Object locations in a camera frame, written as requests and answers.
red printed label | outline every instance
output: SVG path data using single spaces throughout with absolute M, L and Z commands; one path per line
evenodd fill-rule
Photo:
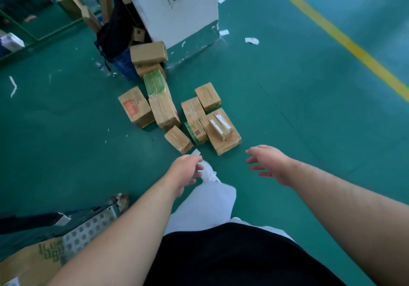
M 130 117 L 133 117 L 139 112 L 138 107 L 133 100 L 127 100 L 126 102 L 122 103 L 125 107 L 125 110 L 128 112 Z

white sneaker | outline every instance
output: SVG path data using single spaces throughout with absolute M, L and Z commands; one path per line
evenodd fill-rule
M 203 182 L 221 183 L 220 179 L 218 179 L 216 176 L 216 172 L 213 170 L 212 166 L 208 162 L 202 161 L 202 162 L 199 162 L 199 164 L 203 166 L 202 170 L 198 170 L 198 172 L 202 173 Z

water bottle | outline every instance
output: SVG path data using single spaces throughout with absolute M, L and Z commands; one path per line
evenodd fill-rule
M 95 59 L 92 59 L 95 62 L 96 67 L 104 73 L 105 76 L 109 77 L 111 76 L 111 72 L 105 67 L 104 64 L 101 64 L 98 61 L 95 61 Z

white wall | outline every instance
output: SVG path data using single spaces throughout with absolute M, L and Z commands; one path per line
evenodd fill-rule
M 217 0 L 132 0 L 153 41 L 167 48 L 218 19 Z

yellow floor line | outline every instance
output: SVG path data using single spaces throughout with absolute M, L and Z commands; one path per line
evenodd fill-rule
M 297 8 L 306 14 L 315 23 L 321 26 L 329 35 L 354 54 L 373 73 L 409 102 L 409 89 L 397 77 L 392 75 L 384 66 L 375 60 L 368 52 L 353 42 L 347 35 L 315 11 L 304 0 L 290 0 Z

